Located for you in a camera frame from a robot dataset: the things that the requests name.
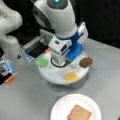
yellow object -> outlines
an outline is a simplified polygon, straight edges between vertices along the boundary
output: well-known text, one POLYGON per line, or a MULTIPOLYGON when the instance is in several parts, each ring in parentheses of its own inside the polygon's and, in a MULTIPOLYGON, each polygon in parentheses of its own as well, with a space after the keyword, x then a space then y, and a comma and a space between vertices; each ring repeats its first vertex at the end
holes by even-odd
POLYGON ((71 82, 74 82, 74 81, 78 80, 79 76, 75 72, 69 72, 69 73, 64 75, 64 79, 67 82, 71 83, 71 82))

green object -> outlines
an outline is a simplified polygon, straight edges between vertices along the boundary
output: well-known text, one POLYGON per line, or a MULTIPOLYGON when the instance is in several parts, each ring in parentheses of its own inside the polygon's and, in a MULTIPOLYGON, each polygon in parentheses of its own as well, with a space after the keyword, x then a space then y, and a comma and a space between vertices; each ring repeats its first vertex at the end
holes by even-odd
POLYGON ((38 58, 38 59, 36 60, 36 64, 37 64, 39 67, 44 68, 44 67, 47 67, 47 65, 48 65, 48 60, 41 57, 41 58, 38 58))

dark background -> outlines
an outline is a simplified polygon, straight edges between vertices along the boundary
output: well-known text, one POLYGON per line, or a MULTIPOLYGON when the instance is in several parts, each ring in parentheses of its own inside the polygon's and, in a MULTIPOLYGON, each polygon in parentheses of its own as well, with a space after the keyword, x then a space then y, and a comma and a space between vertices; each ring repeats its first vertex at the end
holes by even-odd
MULTIPOLYGON (((23 26, 11 33, 24 45, 39 34, 31 0, 4 0, 12 9, 20 12, 23 26)), ((120 0, 71 0, 76 23, 85 21, 89 38, 120 48, 120 0)))

orange object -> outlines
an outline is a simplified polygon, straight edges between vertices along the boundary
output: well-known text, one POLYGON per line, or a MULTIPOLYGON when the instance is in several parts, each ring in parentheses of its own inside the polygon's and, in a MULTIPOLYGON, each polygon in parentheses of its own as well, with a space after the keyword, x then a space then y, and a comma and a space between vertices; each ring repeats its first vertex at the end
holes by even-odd
POLYGON ((47 53, 47 52, 49 52, 51 49, 50 48, 48 48, 47 50, 45 50, 45 53, 47 53))
POLYGON ((9 84, 10 82, 12 82, 15 79, 15 76, 10 76, 8 79, 6 79, 5 83, 9 84))

small plate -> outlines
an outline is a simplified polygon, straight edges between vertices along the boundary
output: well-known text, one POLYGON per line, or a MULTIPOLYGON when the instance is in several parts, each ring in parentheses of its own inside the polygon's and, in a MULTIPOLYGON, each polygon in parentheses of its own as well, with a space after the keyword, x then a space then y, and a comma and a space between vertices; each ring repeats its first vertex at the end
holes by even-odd
POLYGON ((89 97, 81 94, 70 94, 58 100, 53 106, 50 120, 68 120, 68 115, 75 105, 79 105, 92 113, 89 120, 102 120, 98 105, 89 97))

